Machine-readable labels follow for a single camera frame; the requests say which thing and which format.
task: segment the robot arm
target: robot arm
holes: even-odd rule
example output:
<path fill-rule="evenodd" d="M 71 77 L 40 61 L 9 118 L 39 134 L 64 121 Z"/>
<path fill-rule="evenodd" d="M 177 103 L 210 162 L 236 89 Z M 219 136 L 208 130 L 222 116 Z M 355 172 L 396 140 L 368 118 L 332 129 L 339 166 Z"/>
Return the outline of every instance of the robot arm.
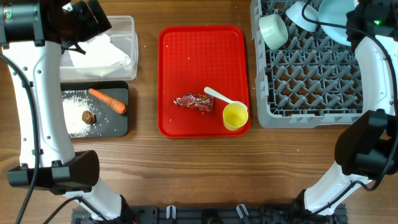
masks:
<path fill-rule="evenodd" d="M 398 42 L 394 41 L 393 38 L 390 37 L 377 35 L 376 38 L 390 53 L 394 69 L 395 71 L 398 71 Z M 393 121 L 393 116 L 395 115 L 395 112 L 392 104 L 392 102 L 394 101 L 391 78 L 392 75 L 386 61 L 386 57 L 382 53 L 382 50 L 374 41 L 372 41 L 368 37 L 365 37 L 358 44 L 355 50 L 355 55 L 361 69 L 361 80 L 364 96 L 363 111 L 372 111 L 379 109 L 383 110 L 383 113 L 385 113 L 386 116 L 384 118 L 379 118 L 379 120 L 375 120 L 374 123 L 363 123 L 362 126 L 359 126 L 361 124 L 361 121 L 363 120 L 360 118 L 359 121 L 357 121 L 349 128 L 349 130 L 358 130 L 350 132 L 347 132 L 349 131 L 347 130 L 345 133 L 342 134 L 342 136 L 338 140 L 338 143 L 336 144 L 335 156 L 336 161 L 338 162 L 335 162 L 332 167 L 326 172 L 326 174 L 313 187 L 310 187 L 305 191 L 305 208 L 313 213 L 317 212 L 325 205 L 328 205 L 328 203 L 330 203 L 333 199 L 337 198 L 337 196 L 344 192 L 353 181 L 358 180 L 364 184 L 370 183 L 372 181 L 372 178 L 369 178 L 368 176 L 372 177 L 373 175 L 373 178 L 375 178 L 377 172 L 382 171 L 382 166 L 385 164 L 387 159 L 386 156 L 381 156 L 381 153 L 379 153 L 377 156 L 375 152 L 383 152 L 385 155 L 388 156 L 388 149 L 391 148 L 391 143 L 389 143 L 383 144 L 385 148 L 379 148 L 376 149 L 376 151 L 371 151 L 371 146 L 377 146 L 377 141 L 373 141 L 370 145 L 361 145 L 362 150 L 368 149 L 368 151 L 362 152 L 362 154 L 357 154 L 357 152 L 352 151 L 352 149 L 357 146 L 349 143 L 349 141 L 359 141 L 358 139 L 355 139 L 355 137 L 358 133 L 361 132 L 361 129 L 364 130 L 366 128 L 372 128 L 371 132 L 363 134 L 366 134 L 367 137 L 373 138 L 374 140 L 382 141 L 379 140 L 379 138 L 380 135 L 384 132 L 384 129 L 381 128 L 376 131 L 375 129 L 373 129 L 375 127 L 372 127 L 372 125 L 384 125 L 384 128 L 387 129 L 387 115 L 390 115 L 390 126 L 395 125 Z M 363 138 L 361 139 L 361 141 L 368 143 L 370 140 Z M 361 175 L 356 175 L 355 173 L 357 173 L 358 170 L 352 169 L 350 171 L 346 171 L 346 174 L 343 173 L 343 169 L 339 164 L 352 166 L 353 164 L 356 164 L 356 162 L 349 161 L 349 158 L 358 157 L 359 159 L 360 157 L 364 158 L 364 155 L 367 155 L 368 157 L 371 156 L 373 158 L 366 158 L 366 160 L 360 161 L 362 166 L 365 164 L 367 166 L 367 168 L 358 168 L 364 169 L 362 170 Z M 374 164 L 374 160 L 376 160 L 376 158 L 379 159 L 379 161 L 377 162 L 377 164 Z M 360 188 L 360 185 L 355 185 L 354 187 L 352 187 L 351 190 L 345 193 L 344 196 L 341 197 L 336 203 L 334 203 L 324 211 L 320 212 L 319 215 L 332 215 L 337 205 L 339 205 L 345 198 L 351 195 L 358 188 Z"/>
<path fill-rule="evenodd" d="M 364 0 L 356 5 L 355 10 L 347 13 L 347 26 L 353 29 L 347 29 L 346 33 L 361 69 L 364 114 L 337 140 L 336 162 L 297 198 L 303 210 L 314 215 L 333 214 L 336 206 L 358 189 L 359 184 L 368 191 L 374 190 L 385 174 L 392 175 L 398 170 L 395 8 L 388 0 Z M 385 132 L 390 139 L 381 139 Z M 367 188 L 365 184 L 372 180 L 376 183 Z"/>
<path fill-rule="evenodd" d="M 93 219 L 102 220 L 97 213 L 100 212 L 107 220 L 113 220 L 119 218 L 123 208 L 128 206 L 122 196 L 114 193 L 99 177 L 100 169 L 96 153 L 94 151 L 75 153 L 65 125 L 60 89 L 62 49 L 102 33 L 110 28 L 110 23 L 95 0 L 90 0 L 88 5 L 83 2 L 78 2 L 74 6 L 69 4 L 65 12 L 61 11 L 62 15 L 65 13 L 64 16 L 59 14 L 61 10 L 59 2 L 44 0 L 33 3 L 32 1 L 7 2 L 7 4 L 3 2 L 0 7 L 6 15 L 4 23 L 0 24 L 3 55 L 23 71 L 30 83 L 36 107 L 40 168 L 35 186 L 36 189 L 49 190 L 55 195 L 64 195 L 68 198 L 79 196 L 97 210 L 92 211 L 81 203 L 81 206 L 91 213 Z M 42 21 L 54 15 L 54 12 L 50 11 L 52 9 L 58 12 L 57 18 L 52 17 L 52 21 Z M 29 15 L 32 15 L 32 20 L 26 22 Z M 53 27 L 46 27 L 51 26 L 51 22 L 53 25 L 59 25 L 59 32 L 54 31 Z M 14 187 L 28 187 L 32 181 L 33 170 L 36 168 L 33 152 L 33 121 L 21 80 L 15 71 L 9 68 L 21 126 L 21 165 L 10 170 L 8 178 Z"/>

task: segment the wrapped snack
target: wrapped snack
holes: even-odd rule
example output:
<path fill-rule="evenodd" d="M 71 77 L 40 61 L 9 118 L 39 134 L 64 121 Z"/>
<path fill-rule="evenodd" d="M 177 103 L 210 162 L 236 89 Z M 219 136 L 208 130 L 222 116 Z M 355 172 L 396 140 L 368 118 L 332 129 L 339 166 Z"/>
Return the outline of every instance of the wrapped snack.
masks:
<path fill-rule="evenodd" d="M 183 95 L 182 98 L 176 98 L 174 104 L 181 107 L 210 112 L 213 110 L 214 97 L 188 93 Z"/>

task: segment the yellow plastic cup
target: yellow plastic cup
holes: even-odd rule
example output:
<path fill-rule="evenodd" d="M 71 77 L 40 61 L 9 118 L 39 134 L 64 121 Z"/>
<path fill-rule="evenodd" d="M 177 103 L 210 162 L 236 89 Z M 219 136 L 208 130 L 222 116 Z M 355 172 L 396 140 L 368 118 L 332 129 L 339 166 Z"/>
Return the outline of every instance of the yellow plastic cup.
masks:
<path fill-rule="evenodd" d="M 230 103 L 224 108 L 223 119 L 226 129 L 236 131 L 247 123 L 249 113 L 242 105 L 238 103 Z"/>

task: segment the carrot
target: carrot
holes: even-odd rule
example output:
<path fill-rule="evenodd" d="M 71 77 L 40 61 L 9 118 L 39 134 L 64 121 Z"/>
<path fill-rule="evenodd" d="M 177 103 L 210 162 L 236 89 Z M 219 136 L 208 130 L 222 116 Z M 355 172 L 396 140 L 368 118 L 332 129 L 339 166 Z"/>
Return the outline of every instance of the carrot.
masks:
<path fill-rule="evenodd" d="M 114 110 L 115 112 L 117 112 L 119 114 L 126 113 L 127 106 L 123 102 L 120 102 L 119 100 L 116 100 L 116 99 L 114 99 L 98 90 L 92 89 L 92 88 L 90 88 L 88 90 L 88 92 L 90 94 L 92 94 L 93 96 L 95 96 L 97 99 L 104 102 L 106 105 L 108 105 L 110 108 L 112 108 L 112 110 Z"/>

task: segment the wood grain surface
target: wood grain surface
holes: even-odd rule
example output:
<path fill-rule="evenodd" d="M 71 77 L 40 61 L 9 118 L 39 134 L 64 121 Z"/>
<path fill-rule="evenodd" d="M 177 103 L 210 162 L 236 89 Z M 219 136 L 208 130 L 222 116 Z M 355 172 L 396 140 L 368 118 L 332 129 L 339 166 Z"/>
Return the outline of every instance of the wood grain surface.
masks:
<path fill-rule="evenodd" d="M 260 205 L 288 203 L 332 165 L 334 145 L 346 126 L 264 129 L 257 121 L 256 58 L 251 40 L 250 0 L 101 1 L 107 15 L 130 15 L 139 38 L 137 78 L 131 89 L 131 131 L 123 138 L 73 141 L 94 149 L 100 176 L 130 205 Z M 241 138 L 180 139 L 157 129 L 157 39 L 168 26 L 232 24 L 246 38 L 252 128 Z M 0 223 L 14 223 L 26 189 L 11 188 L 7 171 L 19 163 L 21 135 L 10 74 L 0 65 Z M 352 224 L 397 223 L 398 176 L 375 192 L 358 190 L 348 200 Z M 23 223 L 42 223 L 65 199 L 35 191 Z M 69 223 L 75 203 L 53 223 Z"/>

